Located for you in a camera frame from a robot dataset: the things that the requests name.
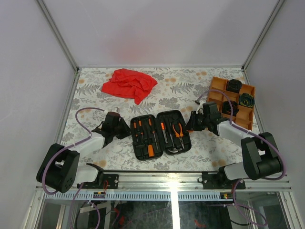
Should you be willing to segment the small orange black screwdriver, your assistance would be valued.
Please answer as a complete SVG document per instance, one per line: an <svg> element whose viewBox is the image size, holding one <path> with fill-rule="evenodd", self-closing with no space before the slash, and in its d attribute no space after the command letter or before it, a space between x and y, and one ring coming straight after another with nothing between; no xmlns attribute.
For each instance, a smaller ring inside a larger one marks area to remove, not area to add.
<svg viewBox="0 0 305 229"><path fill-rule="evenodd" d="M139 128L140 128L140 132L141 132L141 135L142 135L142 141L144 142L144 137L143 137L144 133L143 133L143 127L142 127L141 120L139 120Z"/></svg>

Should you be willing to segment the orange handled needle-nose pliers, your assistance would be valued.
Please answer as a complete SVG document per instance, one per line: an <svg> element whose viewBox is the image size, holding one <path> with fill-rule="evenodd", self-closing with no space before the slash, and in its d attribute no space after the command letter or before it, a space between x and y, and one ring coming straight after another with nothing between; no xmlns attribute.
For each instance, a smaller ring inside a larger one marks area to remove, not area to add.
<svg viewBox="0 0 305 229"><path fill-rule="evenodd" d="M182 149L184 150L184 142L183 142L183 129L181 123L172 124L173 131L175 136L179 139Z"/></svg>

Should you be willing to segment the orange handled tool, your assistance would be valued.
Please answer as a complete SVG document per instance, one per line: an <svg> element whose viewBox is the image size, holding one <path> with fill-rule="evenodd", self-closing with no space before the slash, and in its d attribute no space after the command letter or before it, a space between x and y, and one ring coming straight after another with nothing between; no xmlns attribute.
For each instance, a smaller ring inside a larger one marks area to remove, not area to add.
<svg viewBox="0 0 305 229"><path fill-rule="evenodd" d="M148 156L154 157L154 148L152 145L148 145Z"/></svg>

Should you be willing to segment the black plastic tool case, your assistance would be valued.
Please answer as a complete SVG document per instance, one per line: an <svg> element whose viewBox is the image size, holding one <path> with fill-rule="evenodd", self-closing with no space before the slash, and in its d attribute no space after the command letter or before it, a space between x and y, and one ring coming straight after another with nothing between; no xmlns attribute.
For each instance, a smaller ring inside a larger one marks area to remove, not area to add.
<svg viewBox="0 0 305 229"><path fill-rule="evenodd" d="M154 136L151 131L151 128L148 123L148 118L151 118L152 124L154 125L155 133L156 133L156 138L158 142L159 149L156 149L156 144L154 141ZM142 122L142 127L143 127L143 137L144 137L144 142L142 141L142 135L140 132L139 128L139 120ZM171 139L167 130L167 125L166 121L170 122L170 127L173 135L173 141L177 149L181 149L178 153L170 153L169 149L172 149L172 143ZM139 143L136 142L136 137L135 137L135 131L133 127L133 123L136 122L138 124L138 135L139 135ZM167 134L167 139L168 143L165 143L164 137L163 137L163 132L162 132L162 127L161 127L161 122L164 122L165 124L165 130ZM175 136L175 133L172 128L172 124L177 124L181 123L182 129L183 129L183 142L184 142L184 150L182 149L181 143L179 139ZM178 110L170 110L170 111L165 111L165 112L160 112L157 114L157 116L154 116L152 114L147 114L147 115L142 115L138 117L134 117L131 119L131 134L132 134L132 139L133 139L133 149L134 149L134 154L135 157L140 160L152 160L152 159L157 159L160 158L164 153L167 155L176 155L176 154L181 154L185 153L187 151L190 151L192 148L191 144L191 139L190 135L187 132L185 128L185 120L182 116L182 113ZM152 145L154 148L154 157L149 157L148 156L148 145Z"/></svg>

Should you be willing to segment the steel claw hammer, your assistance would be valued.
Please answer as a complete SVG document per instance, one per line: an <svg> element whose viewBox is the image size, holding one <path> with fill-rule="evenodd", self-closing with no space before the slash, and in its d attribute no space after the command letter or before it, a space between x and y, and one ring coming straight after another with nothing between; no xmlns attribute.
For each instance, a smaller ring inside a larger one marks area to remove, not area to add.
<svg viewBox="0 0 305 229"><path fill-rule="evenodd" d="M173 135L172 135L172 131L171 131L171 127L170 127L170 122L167 120L166 121L166 125L167 125L167 130L171 139L171 143L172 143L172 149L169 149L170 153L178 153L179 151L181 151L181 149L177 149L174 141L173 141Z"/></svg>

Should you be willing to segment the metal file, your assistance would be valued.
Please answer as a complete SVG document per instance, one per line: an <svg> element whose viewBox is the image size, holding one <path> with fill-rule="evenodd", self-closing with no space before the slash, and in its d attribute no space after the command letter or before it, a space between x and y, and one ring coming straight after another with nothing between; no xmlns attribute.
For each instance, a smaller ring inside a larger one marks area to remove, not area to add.
<svg viewBox="0 0 305 229"><path fill-rule="evenodd" d="M161 127L162 127L162 132L163 132L163 137L164 137L165 143L167 144L168 143L168 139L167 139L167 134L166 134L164 122L161 122Z"/></svg>

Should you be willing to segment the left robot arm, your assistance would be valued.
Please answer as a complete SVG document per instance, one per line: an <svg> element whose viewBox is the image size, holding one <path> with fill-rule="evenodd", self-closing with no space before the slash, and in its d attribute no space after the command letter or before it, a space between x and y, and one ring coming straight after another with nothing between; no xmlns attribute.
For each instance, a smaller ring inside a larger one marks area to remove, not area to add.
<svg viewBox="0 0 305 229"><path fill-rule="evenodd" d="M116 137L124 139L131 135L125 120L116 112L108 112L104 121L89 136L69 146L50 146L36 175L47 194L65 193L72 186L100 188L105 183L103 169L93 163L81 165L79 160L88 154L105 148Z"/></svg>

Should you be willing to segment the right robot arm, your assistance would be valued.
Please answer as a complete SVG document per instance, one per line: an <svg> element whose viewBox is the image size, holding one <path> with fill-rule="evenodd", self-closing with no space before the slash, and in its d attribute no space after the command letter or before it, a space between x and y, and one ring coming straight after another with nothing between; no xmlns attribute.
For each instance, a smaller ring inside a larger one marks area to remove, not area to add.
<svg viewBox="0 0 305 229"><path fill-rule="evenodd" d="M217 136L230 140L242 151L242 162L220 167L218 185L228 188L235 180L280 180L286 168L282 162L274 137L269 132L255 134L223 117L215 102L201 103L201 108L191 112L186 129L203 131L208 129Z"/></svg>

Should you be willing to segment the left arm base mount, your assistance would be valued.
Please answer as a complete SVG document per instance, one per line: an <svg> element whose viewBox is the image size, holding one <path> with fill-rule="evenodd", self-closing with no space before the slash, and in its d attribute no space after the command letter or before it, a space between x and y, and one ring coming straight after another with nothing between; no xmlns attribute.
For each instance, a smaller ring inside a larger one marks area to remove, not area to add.
<svg viewBox="0 0 305 229"><path fill-rule="evenodd" d="M85 189L117 189L119 184L118 174L103 174L99 180L94 182L85 182L82 188Z"/></svg>

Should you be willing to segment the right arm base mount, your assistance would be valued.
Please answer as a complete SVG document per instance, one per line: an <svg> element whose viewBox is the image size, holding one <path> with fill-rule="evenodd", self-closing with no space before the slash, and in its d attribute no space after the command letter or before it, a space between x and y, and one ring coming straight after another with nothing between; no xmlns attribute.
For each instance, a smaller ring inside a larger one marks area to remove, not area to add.
<svg viewBox="0 0 305 229"><path fill-rule="evenodd" d="M202 185L207 190L233 190L238 181L229 180L224 172L202 172Z"/></svg>

